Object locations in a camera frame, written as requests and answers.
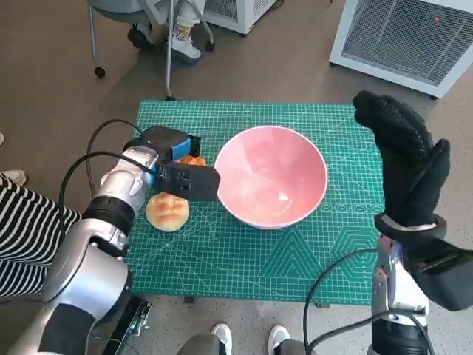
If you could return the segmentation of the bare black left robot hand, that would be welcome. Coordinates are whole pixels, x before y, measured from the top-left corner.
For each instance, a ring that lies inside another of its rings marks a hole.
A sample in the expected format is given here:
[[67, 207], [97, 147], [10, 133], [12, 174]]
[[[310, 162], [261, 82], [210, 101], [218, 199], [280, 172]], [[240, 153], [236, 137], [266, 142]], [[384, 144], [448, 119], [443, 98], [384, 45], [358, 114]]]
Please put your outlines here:
[[200, 155], [201, 137], [165, 126], [151, 126], [144, 130], [142, 137], [157, 153], [159, 163], [169, 163], [186, 155]]

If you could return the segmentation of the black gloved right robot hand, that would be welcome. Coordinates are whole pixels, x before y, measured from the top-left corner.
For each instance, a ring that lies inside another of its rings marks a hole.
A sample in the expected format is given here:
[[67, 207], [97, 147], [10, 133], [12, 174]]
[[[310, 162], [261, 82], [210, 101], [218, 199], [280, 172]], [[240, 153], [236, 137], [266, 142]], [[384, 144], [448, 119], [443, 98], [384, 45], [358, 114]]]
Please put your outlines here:
[[450, 142], [437, 142], [425, 120], [393, 97], [360, 91], [355, 120], [371, 129], [381, 153], [384, 213], [403, 227], [432, 225], [450, 171]]

